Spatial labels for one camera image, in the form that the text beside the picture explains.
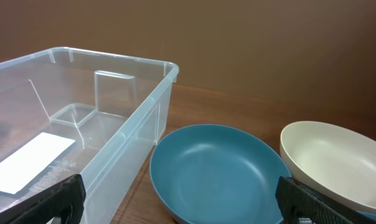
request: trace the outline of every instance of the brown tabletop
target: brown tabletop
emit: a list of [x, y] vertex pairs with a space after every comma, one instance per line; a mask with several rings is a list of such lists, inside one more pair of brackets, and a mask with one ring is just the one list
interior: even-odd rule
[[[164, 136], [191, 124], [224, 124], [259, 137], [279, 153], [279, 136], [284, 126], [295, 121], [315, 120], [343, 126], [376, 140], [376, 118], [349, 111], [305, 108], [181, 85], [173, 85], [171, 96]], [[175, 223], [152, 187], [149, 160], [150, 155], [113, 217], [112, 224]]]

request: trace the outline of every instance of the white paper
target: white paper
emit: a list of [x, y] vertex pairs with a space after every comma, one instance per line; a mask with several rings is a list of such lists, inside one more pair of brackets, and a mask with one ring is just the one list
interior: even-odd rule
[[0, 162], [0, 191], [16, 194], [74, 142], [72, 139], [40, 133]]

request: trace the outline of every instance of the blue bowl rim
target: blue bowl rim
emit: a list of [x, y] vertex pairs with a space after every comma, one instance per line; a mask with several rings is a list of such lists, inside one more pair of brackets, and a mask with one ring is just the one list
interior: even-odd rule
[[[163, 204], [169, 209], [169, 211], [171, 211], [172, 213], [174, 213], [175, 215], [177, 215], [179, 218], [181, 218], [184, 222], [187, 222], [189, 224], [194, 224], [192, 222], [190, 222], [189, 220], [187, 220], [186, 218], [180, 216], [179, 214], [177, 214], [177, 212], [174, 211], [174, 209], [172, 209], [168, 203], [166, 203], [163, 199], [163, 197], [159, 194], [156, 186], [155, 186], [155, 183], [153, 181], [153, 178], [152, 178], [152, 159], [153, 159], [153, 155], [155, 154], [155, 151], [157, 149], [157, 147], [160, 145], [160, 143], [165, 139], [165, 138], [168, 138], [169, 136], [171, 136], [172, 134], [176, 133], [177, 131], [179, 130], [182, 130], [182, 129], [185, 129], [185, 128], [192, 128], [192, 127], [196, 127], [196, 126], [219, 126], [219, 127], [222, 127], [222, 128], [230, 128], [230, 129], [233, 129], [235, 131], [238, 131], [238, 132], [241, 132], [243, 134], [247, 134], [253, 138], [255, 138], [256, 140], [260, 141], [262, 144], [264, 144], [265, 146], [267, 146], [275, 155], [276, 157], [280, 160], [280, 162], [282, 162], [282, 164], [284, 165], [284, 167], [286, 168], [287, 172], [288, 172], [288, 175], [289, 177], [291, 177], [291, 172], [290, 170], [288, 169], [287, 165], [285, 164], [285, 162], [283, 161], [283, 159], [277, 154], [277, 152], [272, 149], [272, 147], [268, 146], [268, 144], [266, 144], [265, 142], [263, 142], [263, 140], [255, 137], [254, 135], [250, 134], [250, 133], [247, 133], [245, 131], [242, 131], [240, 129], [237, 129], [237, 128], [233, 128], [233, 127], [230, 127], [230, 126], [226, 126], [226, 125], [221, 125], [221, 124], [194, 124], [194, 125], [189, 125], [189, 126], [184, 126], [182, 128], [179, 128], [177, 130], [174, 130], [172, 132], [170, 132], [168, 135], [164, 136], [164, 138], [162, 138], [162, 140], [160, 140], [160, 142], [158, 142], [157, 146], [155, 147], [155, 149], [153, 150], [152, 152], [152, 155], [150, 156], [150, 163], [149, 163], [149, 174], [150, 174], [150, 181], [152, 182], [152, 185], [153, 185], [153, 188], [155, 189], [156, 191], [156, 194], [157, 196], [159, 197], [159, 199], [163, 202]], [[279, 224], [283, 221], [283, 217], [281, 217], [281, 219], [279, 219], [279, 221], [275, 222], [275, 224]]]

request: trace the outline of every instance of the white bowl rim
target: white bowl rim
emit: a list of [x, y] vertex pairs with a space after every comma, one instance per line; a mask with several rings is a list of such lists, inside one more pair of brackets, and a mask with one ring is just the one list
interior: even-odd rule
[[314, 180], [310, 175], [308, 175], [308, 174], [307, 174], [307, 173], [306, 173], [306, 172], [305, 172], [305, 171], [304, 171], [304, 170], [303, 170], [303, 169], [302, 169], [302, 168], [301, 168], [301, 167], [295, 162], [295, 160], [294, 160], [293, 158], [291, 158], [290, 154], [288, 153], [288, 151], [286, 150], [286, 148], [285, 148], [285, 146], [284, 146], [284, 144], [283, 144], [282, 137], [283, 137], [283, 133], [285, 132], [285, 130], [286, 130], [289, 126], [297, 125], [297, 124], [299, 124], [299, 123], [316, 123], [316, 124], [325, 124], [325, 125], [328, 125], [328, 126], [332, 126], [332, 127], [334, 127], [334, 128], [339, 128], [339, 129], [343, 129], [343, 130], [345, 130], [345, 131], [351, 132], [351, 133], [356, 134], [356, 135], [358, 135], [358, 136], [360, 136], [360, 137], [362, 137], [362, 138], [369, 139], [369, 140], [371, 140], [373, 143], [376, 143], [376, 141], [374, 141], [373, 139], [370, 139], [370, 138], [364, 136], [363, 134], [359, 134], [359, 133], [357, 133], [357, 132], [355, 132], [355, 131], [352, 131], [352, 130], [350, 130], [350, 129], [343, 128], [343, 127], [341, 127], [341, 126], [334, 125], [334, 124], [329, 124], [329, 123], [325, 123], [325, 122], [320, 122], [320, 121], [297, 121], [297, 122], [293, 122], [293, 123], [290, 123], [290, 124], [288, 124], [287, 126], [285, 126], [285, 127], [283, 128], [283, 130], [282, 130], [282, 133], [280, 134], [280, 144], [282, 145], [281, 150], [285, 151], [286, 155], [287, 155], [288, 158], [294, 163], [294, 165], [295, 165], [297, 168], [299, 168], [299, 170], [302, 171], [302, 173], [304, 173], [304, 174], [305, 174], [307, 177], [309, 177], [312, 181], [316, 182], [317, 184], [319, 184], [320, 186], [324, 187], [324, 188], [327, 189], [328, 191], [330, 191], [330, 192], [332, 192], [332, 193], [334, 193], [334, 194], [336, 194], [336, 195], [338, 195], [338, 196], [340, 196], [340, 197], [342, 197], [342, 198], [345, 198], [346, 200], [349, 200], [349, 201], [351, 201], [351, 202], [354, 202], [354, 203], [356, 203], [356, 204], [358, 204], [358, 205], [361, 205], [361, 206], [363, 206], [363, 207], [371, 208], [371, 209], [373, 209], [373, 210], [376, 210], [376, 207], [373, 207], [373, 206], [371, 206], [371, 205], [367, 205], [367, 204], [364, 204], [364, 203], [358, 202], [358, 201], [356, 201], [356, 200], [349, 199], [349, 198], [347, 198], [347, 197], [345, 197], [345, 196], [343, 196], [343, 195], [341, 195], [341, 194], [339, 194], [339, 193], [337, 193], [337, 192], [331, 190], [330, 188], [326, 187], [325, 185], [319, 183], [318, 181]]

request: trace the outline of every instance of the clear plastic bin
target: clear plastic bin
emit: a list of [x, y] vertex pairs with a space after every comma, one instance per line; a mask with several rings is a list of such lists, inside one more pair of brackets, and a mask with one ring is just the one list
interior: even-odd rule
[[0, 193], [0, 212], [80, 173], [82, 223], [109, 223], [165, 130], [177, 74], [170, 62], [68, 47], [0, 63], [0, 162], [41, 132], [76, 141], [23, 190]]

